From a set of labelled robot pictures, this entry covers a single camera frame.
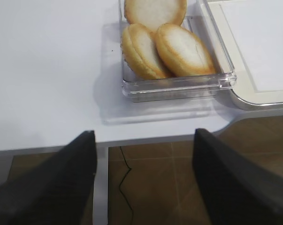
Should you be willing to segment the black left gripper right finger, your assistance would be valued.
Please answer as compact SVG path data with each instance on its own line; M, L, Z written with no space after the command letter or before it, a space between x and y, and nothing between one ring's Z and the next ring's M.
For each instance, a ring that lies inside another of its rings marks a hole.
M283 225L283 177L228 147L203 128L192 166L214 225Z

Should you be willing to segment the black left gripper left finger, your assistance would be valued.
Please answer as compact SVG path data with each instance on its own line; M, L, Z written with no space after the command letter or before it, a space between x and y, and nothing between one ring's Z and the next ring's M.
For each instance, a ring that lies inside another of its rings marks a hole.
M94 131L0 185L0 225L79 225L96 175Z

